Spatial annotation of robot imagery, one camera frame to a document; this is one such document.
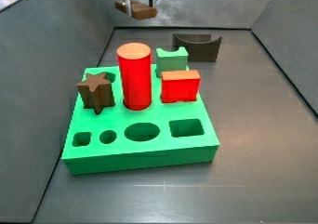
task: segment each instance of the square hole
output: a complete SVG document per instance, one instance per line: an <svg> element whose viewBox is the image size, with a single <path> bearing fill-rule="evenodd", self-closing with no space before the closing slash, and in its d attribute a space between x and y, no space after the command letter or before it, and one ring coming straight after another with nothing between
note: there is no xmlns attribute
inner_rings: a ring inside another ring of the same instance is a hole
<svg viewBox="0 0 318 224"><path fill-rule="evenodd" d="M199 119L184 119L168 122L171 135L175 138L203 135L203 124Z"/></svg>
<svg viewBox="0 0 318 224"><path fill-rule="evenodd" d="M79 132L75 134L73 137L73 146L87 146L91 143L91 137L92 133L91 132Z"/></svg>

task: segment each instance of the arch-shaped block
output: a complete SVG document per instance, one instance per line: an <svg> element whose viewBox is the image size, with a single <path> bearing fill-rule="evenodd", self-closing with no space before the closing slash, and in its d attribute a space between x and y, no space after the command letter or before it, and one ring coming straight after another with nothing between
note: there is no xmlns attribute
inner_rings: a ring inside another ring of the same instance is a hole
<svg viewBox="0 0 318 224"><path fill-rule="evenodd" d="M172 46L183 46L188 52L189 62L216 62L222 36L215 40L211 34L173 34Z"/></svg>
<svg viewBox="0 0 318 224"><path fill-rule="evenodd" d="M161 77L161 72L184 71L187 65L188 54L184 47L179 47L176 51L165 51L156 49L156 77Z"/></svg>

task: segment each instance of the cylinder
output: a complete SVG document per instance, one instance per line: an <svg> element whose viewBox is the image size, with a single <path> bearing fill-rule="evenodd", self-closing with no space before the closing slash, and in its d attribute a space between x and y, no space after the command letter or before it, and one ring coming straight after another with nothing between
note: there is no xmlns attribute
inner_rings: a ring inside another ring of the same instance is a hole
<svg viewBox="0 0 318 224"><path fill-rule="evenodd" d="M151 105L151 50L140 43L128 43L116 50L124 105L140 111Z"/></svg>

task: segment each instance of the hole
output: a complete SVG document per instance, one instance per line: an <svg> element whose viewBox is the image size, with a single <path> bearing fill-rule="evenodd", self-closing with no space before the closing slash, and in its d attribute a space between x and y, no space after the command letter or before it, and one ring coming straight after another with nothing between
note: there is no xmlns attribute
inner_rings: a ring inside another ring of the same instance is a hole
<svg viewBox="0 0 318 224"><path fill-rule="evenodd" d="M87 146L91 142L92 133L91 132L79 132L73 137L73 146Z"/></svg>
<svg viewBox="0 0 318 224"><path fill-rule="evenodd" d="M104 131L99 136L100 142L104 144L111 144L115 142L116 133L112 130Z"/></svg>
<svg viewBox="0 0 318 224"><path fill-rule="evenodd" d="M124 136L132 141L148 141L160 133L157 125L151 123L139 123L129 125L124 131Z"/></svg>
<svg viewBox="0 0 318 224"><path fill-rule="evenodd" d="M105 78L107 78L107 80L111 81L111 83L115 82L115 74L113 73L105 72Z"/></svg>
<svg viewBox="0 0 318 224"><path fill-rule="evenodd" d="M203 124L199 119L184 119L168 122L171 135L175 138L203 135Z"/></svg>

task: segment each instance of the green foam block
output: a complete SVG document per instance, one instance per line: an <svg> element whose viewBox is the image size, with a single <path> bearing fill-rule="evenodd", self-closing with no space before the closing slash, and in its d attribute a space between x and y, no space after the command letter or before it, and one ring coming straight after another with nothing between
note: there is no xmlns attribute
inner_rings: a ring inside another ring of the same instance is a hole
<svg viewBox="0 0 318 224"><path fill-rule="evenodd" d="M184 71L187 57L188 54L184 47L179 47L172 52L156 48L156 77L161 78L161 72Z"/></svg>
<svg viewBox="0 0 318 224"><path fill-rule="evenodd" d="M85 70L115 75L115 106L96 115L83 109L77 96L61 154L73 175L212 161L219 141L201 97L195 102L161 103L155 68L151 65L152 103L139 112L123 104L119 67Z"/></svg>

